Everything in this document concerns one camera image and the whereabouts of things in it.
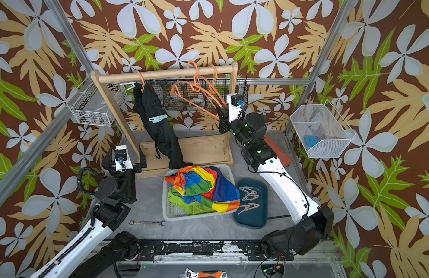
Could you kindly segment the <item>orange hanger of rainbow shorts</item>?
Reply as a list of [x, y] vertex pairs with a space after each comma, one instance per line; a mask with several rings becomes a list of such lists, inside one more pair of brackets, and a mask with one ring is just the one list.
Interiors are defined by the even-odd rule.
[[194, 66], [196, 74], [190, 81], [178, 81], [172, 85], [170, 95], [178, 97], [183, 101], [186, 101], [195, 108], [200, 109], [203, 112], [206, 112], [210, 116], [219, 119], [217, 114], [210, 112], [207, 108], [203, 107], [203, 104], [208, 102], [212, 108], [216, 110], [218, 104], [216, 99], [212, 99], [209, 95], [209, 86], [208, 84], [200, 78], [199, 68], [194, 61], [189, 61], [187, 63], [187, 68], [190, 68], [190, 65]]

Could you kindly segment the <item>mint clothespin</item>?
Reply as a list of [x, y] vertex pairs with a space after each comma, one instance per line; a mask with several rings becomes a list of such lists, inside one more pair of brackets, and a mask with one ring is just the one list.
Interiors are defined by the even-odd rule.
[[150, 117], [150, 118], [148, 118], [148, 120], [151, 123], [156, 124], [156, 123], [159, 123], [159, 122], [161, 122], [161, 121], [163, 121], [164, 119], [167, 119], [167, 118], [168, 118], [168, 116], [166, 114], [163, 114], [163, 115], [158, 115], [158, 116]]

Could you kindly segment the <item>black shorts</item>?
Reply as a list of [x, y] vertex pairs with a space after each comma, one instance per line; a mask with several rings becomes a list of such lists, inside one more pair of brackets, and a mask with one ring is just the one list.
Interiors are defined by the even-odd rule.
[[162, 108], [161, 101], [155, 92], [149, 88], [145, 88], [142, 93], [141, 88], [141, 84], [134, 84], [133, 109], [139, 114], [146, 131], [155, 143], [155, 157], [157, 159], [163, 159], [165, 156], [168, 157], [169, 169], [180, 169], [191, 166], [192, 163], [183, 161], [183, 154], [178, 138], [167, 119], [156, 124], [148, 120], [150, 117], [167, 113]]

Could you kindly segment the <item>rainbow striped shorts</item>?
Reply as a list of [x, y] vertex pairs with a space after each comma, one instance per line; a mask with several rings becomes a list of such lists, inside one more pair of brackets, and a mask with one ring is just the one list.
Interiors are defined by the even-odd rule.
[[187, 204], [197, 201], [220, 213], [234, 212], [240, 206], [239, 190], [213, 166], [188, 166], [165, 177]]

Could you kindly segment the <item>orange hanger of black shorts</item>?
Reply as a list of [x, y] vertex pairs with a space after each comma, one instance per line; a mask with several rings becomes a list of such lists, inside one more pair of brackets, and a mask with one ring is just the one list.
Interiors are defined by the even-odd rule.
[[142, 88], [141, 88], [141, 92], [144, 92], [144, 89], [146, 88], [146, 83], [145, 83], [145, 79], [143, 78], [142, 74], [140, 71], [136, 71], [136, 73], [138, 74], [140, 81], [142, 83]]

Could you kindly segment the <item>orange hanger of green shorts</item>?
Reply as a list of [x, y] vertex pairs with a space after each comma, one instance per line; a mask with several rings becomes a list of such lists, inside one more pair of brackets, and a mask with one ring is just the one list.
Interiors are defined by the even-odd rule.
[[212, 99], [216, 99], [216, 103], [218, 104], [218, 106], [220, 108], [227, 108], [227, 103], [224, 100], [223, 96], [219, 93], [219, 91], [217, 90], [215, 83], [219, 77], [218, 72], [216, 70], [216, 66], [211, 65], [211, 67], [214, 70], [214, 78], [212, 79], [211, 82], [208, 81], [207, 78], [205, 78], [203, 75], [200, 75], [199, 77], [202, 78], [209, 86], [209, 95], [212, 97]]

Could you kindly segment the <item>lime green shorts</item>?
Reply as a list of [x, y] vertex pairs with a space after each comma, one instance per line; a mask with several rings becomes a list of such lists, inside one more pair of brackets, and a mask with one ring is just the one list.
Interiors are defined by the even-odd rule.
[[214, 213], [214, 210], [204, 206], [203, 204], [194, 201], [187, 204], [183, 197], [175, 189], [171, 189], [168, 193], [168, 200], [173, 205], [178, 207], [180, 210], [185, 211], [188, 215], [199, 215], [206, 213]]

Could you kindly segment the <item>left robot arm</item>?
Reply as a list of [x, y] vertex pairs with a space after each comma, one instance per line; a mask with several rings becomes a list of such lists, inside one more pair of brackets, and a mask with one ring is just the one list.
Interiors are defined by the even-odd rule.
[[128, 232], [121, 232], [97, 254], [91, 252], [110, 236], [126, 219], [130, 205], [136, 201], [136, 174], [147, 167], [143, 152], [132, 163], [124, 145], [110, 150], [103, 159], [103, 168], [110, 175], [103, 176], [91, 167], [83, 167], [77, 174], [81, 193], [97, 200], [90, 211], [90, 219], [83, 229], [52, 260], [32, 274], [34, 278], [95, 278], [118, 261], [133, 259], [139, 251], [138, 240]]

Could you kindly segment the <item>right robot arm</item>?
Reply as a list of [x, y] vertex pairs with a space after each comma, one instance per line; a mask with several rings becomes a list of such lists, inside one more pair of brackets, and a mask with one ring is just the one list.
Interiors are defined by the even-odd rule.
[[279, 254], [292, 260], [295, 254], [305, 255], [326, 240], [332, 229], [334, 213], [321, 207], [295, 182], [276, 152], [265, 141], [267, 126], [257, 113], [245, 115], [228, 108], [217, 109], [219, 131], [230, 132], [241, 146], [241, 154], [251, 173], [260, 175], [286, 206], [294, 226], [276, 230], [262, 239], [266, 257]]

